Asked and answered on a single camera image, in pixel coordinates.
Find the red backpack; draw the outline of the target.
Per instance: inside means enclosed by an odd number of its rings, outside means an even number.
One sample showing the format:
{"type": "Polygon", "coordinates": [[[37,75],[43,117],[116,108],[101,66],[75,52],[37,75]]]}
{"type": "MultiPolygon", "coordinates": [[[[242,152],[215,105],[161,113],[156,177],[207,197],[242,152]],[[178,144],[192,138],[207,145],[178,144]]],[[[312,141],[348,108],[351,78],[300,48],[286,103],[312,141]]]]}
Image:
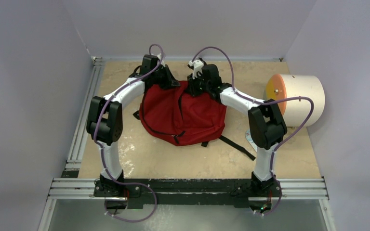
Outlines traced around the red backpack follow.
{"type": "Polygon", "coordinates": [[[222,135],[225,128],[226,106],[214,101],[209,94],[193,97],[186,92],[188,83],[163,89],[158,84],[144,92],[140,108],[133,116],[140,120],[154,137],[175,146],[200,144],[220,139],[255,160],[249,151],[222,135]]]}

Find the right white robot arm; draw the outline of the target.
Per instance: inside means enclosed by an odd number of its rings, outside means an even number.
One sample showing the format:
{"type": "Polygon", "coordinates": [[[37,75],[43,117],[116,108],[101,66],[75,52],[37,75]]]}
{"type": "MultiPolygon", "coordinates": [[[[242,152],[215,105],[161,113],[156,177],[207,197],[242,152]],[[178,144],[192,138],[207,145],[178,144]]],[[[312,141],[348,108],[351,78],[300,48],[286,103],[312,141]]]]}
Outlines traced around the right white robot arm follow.
{"type": "Polygon", "coordinates": [[[238,91],[234,85],[222,82],[214,64],[200,60],[190,61],[192,74],[187,77],[188,91],[192,96],[207,93],[214,101],[245,114],[249,120],[250,136],[256,145],[256,165],[252,172],[251,189],[262,196],[276,182],[274,160],[276,149],[287,133],[287,127],[277,104],[271,100],[258,100],[238,91]]]}

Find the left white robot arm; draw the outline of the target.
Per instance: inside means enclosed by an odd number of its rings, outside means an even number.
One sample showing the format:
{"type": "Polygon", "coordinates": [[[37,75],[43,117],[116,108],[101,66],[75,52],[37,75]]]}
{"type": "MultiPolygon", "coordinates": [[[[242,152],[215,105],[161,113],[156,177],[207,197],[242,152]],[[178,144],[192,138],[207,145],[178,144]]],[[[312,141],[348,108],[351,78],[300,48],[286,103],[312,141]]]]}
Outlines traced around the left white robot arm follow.
{"type": "Polygon", "coordinates": [[[120,87],[104,97],[91,99],[86,131],[99,147],[103,166],[99,179],[95,181],[95,197],[118,197],[127,193],[129,187],[135,190],[141,188],[124,183],[118,140],[123,132],[124,108],[154,84],[179,85],[164,63],[163,54],[144,55],[141,65],[120,87]]]}

